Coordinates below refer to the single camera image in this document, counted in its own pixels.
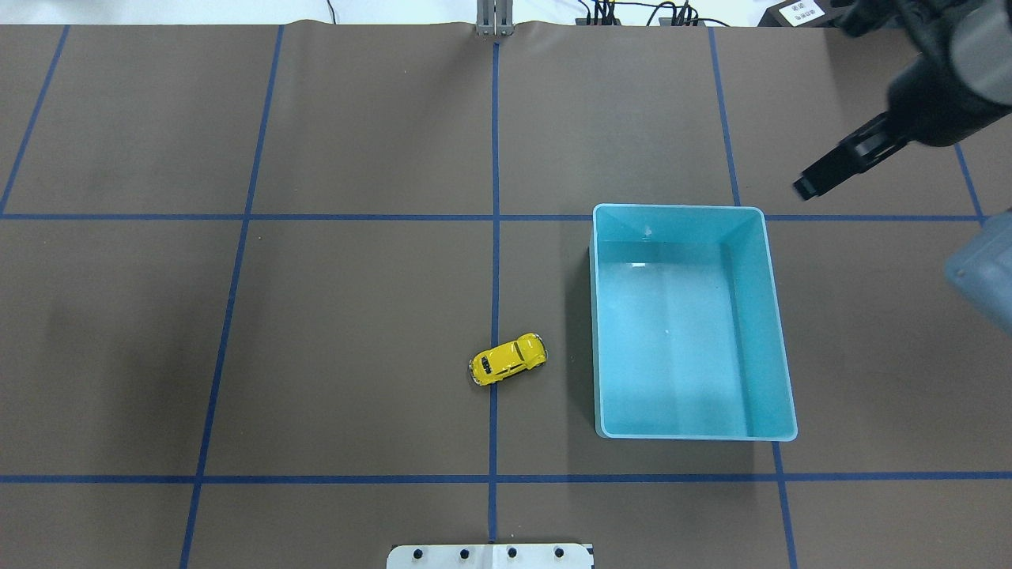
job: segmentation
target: black device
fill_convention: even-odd
[[[802,172],[803,199],[912,141],[949,146],[1012,111],[1012,0],[857,0],[836,25],[856,37],[896,16],[921,55],[890,84],[886,112]]]
[[[846,11],[831,5],[830,0],[784,0],[766,8],[759,27],[832,27]]]

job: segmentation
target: toy car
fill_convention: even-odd
[[[487,386],[544,365],[547,357],[541,337],[530,333],[479,353],[468,364],[468,370],[476,384]]]

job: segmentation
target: plastic bin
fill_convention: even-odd
[[[945,275],[978,310],[1012,336],[1012,211],[995,216],[945,263]]]
[[[597,433],[791,440],[797,421],[755,208],[594,208]]]

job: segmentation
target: sticker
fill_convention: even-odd
[[[481,544],[399,546],[387,556],[387,569],[473,567],[491,569],[593,569],[590,544]]]
[[[780,14],[790,22],[790,25],[802,25],[807,21],[825,16],[826,12],[822,11],[815,0],[802,0],[780,8]]]

